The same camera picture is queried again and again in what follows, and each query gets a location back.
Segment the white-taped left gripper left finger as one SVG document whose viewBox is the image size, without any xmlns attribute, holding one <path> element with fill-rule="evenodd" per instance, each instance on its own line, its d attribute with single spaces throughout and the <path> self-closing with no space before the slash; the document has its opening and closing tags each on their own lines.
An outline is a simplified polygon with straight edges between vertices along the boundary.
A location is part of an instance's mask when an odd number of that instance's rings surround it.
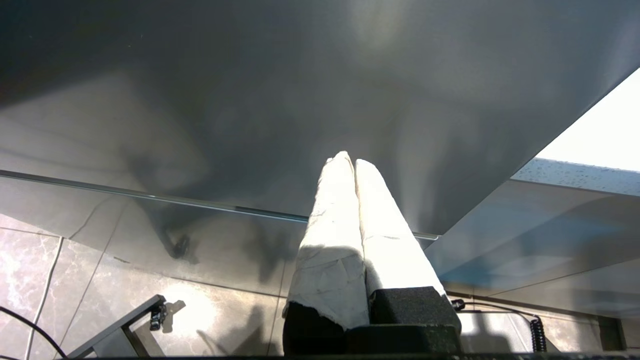
<svg viewBox="0 0 640 360">
<path fill-rule="evenodd" d="M 370 324 L 355 168 L 346 151 L 326 160 L 283 309 L 288 357 L 343 354 Z"/>
</svg>

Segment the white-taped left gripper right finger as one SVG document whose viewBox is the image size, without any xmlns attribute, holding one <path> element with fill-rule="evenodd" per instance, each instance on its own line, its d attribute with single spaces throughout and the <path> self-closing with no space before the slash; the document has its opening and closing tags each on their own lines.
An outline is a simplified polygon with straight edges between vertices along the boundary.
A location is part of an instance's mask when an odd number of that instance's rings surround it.
<svg viewBox="0 0 640 360">
<path fill-rule="evenodd" d="M 382 174 L 363 159 L 355 172 L 370 324 L 350 353 L 461 353 L 461 321 Z"/>
</svg>

